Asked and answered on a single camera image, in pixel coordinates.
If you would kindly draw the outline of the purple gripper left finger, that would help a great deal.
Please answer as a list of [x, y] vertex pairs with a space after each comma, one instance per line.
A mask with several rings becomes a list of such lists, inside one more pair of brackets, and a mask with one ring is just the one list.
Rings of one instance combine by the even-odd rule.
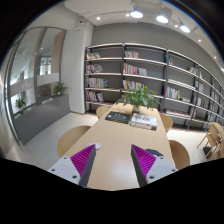
[[96, 156], [96, 149], [87, 146], [71, 157], [62, 156], [49, 172], [81, 187], [86, 187]]

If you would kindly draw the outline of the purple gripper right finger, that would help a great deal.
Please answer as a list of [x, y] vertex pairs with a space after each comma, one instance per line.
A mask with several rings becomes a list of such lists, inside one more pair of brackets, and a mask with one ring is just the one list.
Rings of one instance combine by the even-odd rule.
[[178, 171], [164, 155], [155, 157], [134, 144], [131, 145], [131, 157], [140, 187]]

